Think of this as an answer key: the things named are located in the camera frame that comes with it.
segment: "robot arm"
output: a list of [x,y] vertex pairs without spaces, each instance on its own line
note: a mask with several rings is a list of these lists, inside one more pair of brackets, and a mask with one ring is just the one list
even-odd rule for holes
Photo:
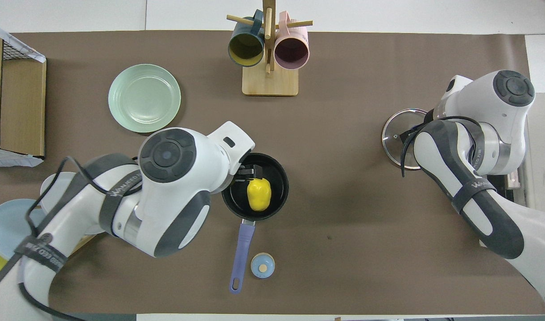
[[[38,235],[26,239],[18,248],[22,253],[0,272],[0,320],[51,319],[32,303],[48,306],[50,283],[91,226],[154,257],[183,248],[205,221],[209,195],[229,185],[254,147],[245,132],[226,122],[209,136],[160,130],[142,144],[138,164],[121,154],[91,160],[84,169],[88,177],[75,175]],[[140,181],[141,191],[130,195]]]
[[[437,118],[458,114],[480,123],[456,119],[429,122],[417,133],[413,152],[417,163],[483,243],[521,272],[545,300],[545,213],[508,201],[480,176],[509,173],[524,158],[524,117],[533,99],[513,106],[512,100],[494,96],[500,73],[467,82],[454,89],[454,94],[450,94],[450,85],[435,110]],[[524,81],[518,73],[505,73],[515,78],[509,86],[515,86],[516,79]],[[523,93],[528,95],[531,85],[524,83],[528,88]],[[521,92],[516,86],[512,89]],[[487,103],[473,104],[476,101]],[[502,122],[502,118],[511,122]]]

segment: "mug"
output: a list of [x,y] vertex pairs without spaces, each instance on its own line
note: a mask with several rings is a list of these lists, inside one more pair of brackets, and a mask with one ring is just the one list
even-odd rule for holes
[[306,65],[310,49],[306,27],[288,28],[287,24],[290,22],[296,20],[291,20],[288,12],[281,12],[274,44],[274,59],[280,67],[295,70]]
[[255,15],[245,19],[253,20],[252,26],[237,22],[229,41],[229,57],[242,67],[256,65],[264,56],[263,12],[256,10]]

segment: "mug handle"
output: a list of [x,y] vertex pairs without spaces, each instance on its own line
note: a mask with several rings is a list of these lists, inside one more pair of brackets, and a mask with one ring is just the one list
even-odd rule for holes
[[252,20],[254,21],[251,27],[252,34],[256,35],[259,33],[259,30],[263,25],[263,17],[263,12],[259,9],[256,9],[255,14],[252,16]]
[[289,12],[283,11],[280,14],[280,19],[278,21],[278,28],[279,30],[284,31],[287,35],[290,35],[289,27],[287,24],[290,22]]

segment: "light blue plate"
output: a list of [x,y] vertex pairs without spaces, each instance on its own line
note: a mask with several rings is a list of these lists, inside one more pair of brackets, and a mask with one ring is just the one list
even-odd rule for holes
[[114,119],[132,132],[155,132],[177,115],[181,91],[162,67],[144,63],[122,71],[108,93]]
[[[34,199],[13,199],[0,205],[0,256],[9,260],[15,248],[30,234],[25,213],[35,202]],[[42,209],[34,209],[30,214],[35,226],[45,218]]]
[[260,279],[266,279],[269,276],[272,276],[274,272],[273,257],[264,252],[255,255],[255,257],[251,260],[251,271],[257,278]]

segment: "black cable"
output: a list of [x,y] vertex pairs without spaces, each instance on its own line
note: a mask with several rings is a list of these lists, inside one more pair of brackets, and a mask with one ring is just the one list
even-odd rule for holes
[[[74,158],[72,158],[70,156],[65,157],[61,161],[60,165],[58,166],[58,169],[54,174],[53,180],[46,187],[46,189],[41,193],[41,195],[38,197],[38,199],[36,199],[36,201],[33,203],[33,205],[30,206],[28,211],[25,213],[25,219],[26,219],[26,221],[27,221],[27,223],[28,223],[28,225],[30,227],[31,235],[34,236],[34,237],[38,236],[39,231],[38,231],[37,227],[34,225],[33,220],[30,218],[30,213],[33,211],[33,209],[35,207],[38,206],[38,204],[41,202],[43,197],[45,197],[46,193],[48,193],[48,191],[50,191],[50,189],[56,183],[56,181],[58,179],[58,176],[62,172],[62,168],[64,167],[64,165],[66,164],[67,161],[73,162],[76,165],[76,167],[78,168],[78,172],[80,173],[80,175],[82,175],[82,177],[84,177],[86,179],[86,181],[90,185],[92,185],[92,187],[94,187],[97,191],[99,191],[100,193],[103,193],[103,194],[108,193],[108,191],[106,191],[105,189],[103,189],[102,187],[100,187],[99,185],[97,185],[95,183],[95,181],[92,179],[92,177],[89,175],[89,173],[85,170],[84,167],[82,167],[77,162],[76,159],[74,159]],[[128,195],[132,195],[134,193],[137,193],[141,189],[142,189],[141,185],[138,185],[137,187],[134,187],[133,189],[130,189],[129,191],[126,191],[126,193],[124,193],[123,196],[125,197],[125,196],[128,196]],[[40,310],[42,310],[42,311],[44,311],[44,312],[46,312],[46,313],[48,313],[50,315],[53,315],[55,317],[60,317],[61,319],[64,319],[64,320],[67,320],[67,321],[85,321],[84,319],[79,319],[78,317],[73,317],[72,315],[67,315],[67,314],[61,313],[60,311],[57,311],[57,310],[52,309],[52,308],[50,308],[50,307],[48,307],[46,305],[43,305],[42,303],[37,301],[37,299],[32,297],[32,295],[26,290],[24,282],[18,283],[18,286],[19,286],[19,290],[21,291],[21,294],[24,297],[24,299],[27,300],[30,304],[32,304],[37,309],[40,309]]]
[[[481,126],[478,121],[469,117],[465,117],[465,116],[448,116],[448,117],[438,118],[437,120],[450,120],[450,119],[467,120],[469,122],[472,122],[473,124],[476,124],[479,127]],[[407,149],[409,148],[409,145],[415,139],[415,136],[419,135],[421,130],[423,130],[423,128],[425,128],[427,124],[429,123],[422,123],[420,125],[415,126],[413,128],[415,129],[415,131],[409,134],[405,142],[403,142],[403,148],[401,149],[401,156],[400,156],[401,177],[405,177],[405,155],[407,154]]]
[[55,317],[60,317],[63,320],[69,320],[69,321],[85,321],[84,319],[79,319],[78,317],[73,317],[72,315],[67,315],[62,312],[58,312],[55,309],[51,309],[47,307],[46,305],[43,305],[37,299],[32,297],[32,295],[26,290],[25,284],[23,282],[18,284],[19,290],[21,291],[21,294],[27,300],[30,304],[34,305],[37,309],[40,309],[50,315],[53,315]]
[[[67,161],[71,161],[75,164],[75,166],[78,168],[78,172],[80,173],[80,175],[82,175],[82,177],[84,177],[86,179],[86,181],[92,185],[92,187],[94,187],[97,191],[99,191],[100,193],[103,193],[103,194],[107,194],[108,191],[103,189],[102,187],[100,187],[99,185],[97,185],[94,181],[94,179],[92,179],[92,177],[90,176],[90,174],[86,171],[86,169],[84,167],[81,166],[81,164],[76,160],[74,159],[73,157],[71,156],[67,156],[65,157],[60,165],[58,166],[58,169],[57,171],[55,172],[54,174],[54,177],[53,177],[53,180],[50,182],[50,184],[46,187],[46,189],[44,190],[44,192],[41,193],[41,195],[38,197],[38,199],[36,199],[36,201],[30,206],[30,208],[27,210],[26,214],[25,214],[25,219],[30,227],[30,231],[31,231],[31,235],[32,236],[38,236],[38,229],[37,227],[34,225],[33,223],[33,220],[30,218],[30,213],[34,210],[35,207],[37,207],[39,205],[39,203],[41,202],[41,200],[43,199],[43,197],[45,197],[46,193],[48,193],[48,191],[50,191],[50,189],[53,187],[54,183],[57,181],[58,179],[58,176],[60,175],[60,173],[62,172],[62,168],[65,166],[66,162]],[[134,187],[133,189],[130,189],[129,191],[127,191],[126,193],[124,193],[124,196],[130,196],[134,193],[137,193],[139,191],[142,190],[142,187],[141,185],[138,185],[137,187]]]

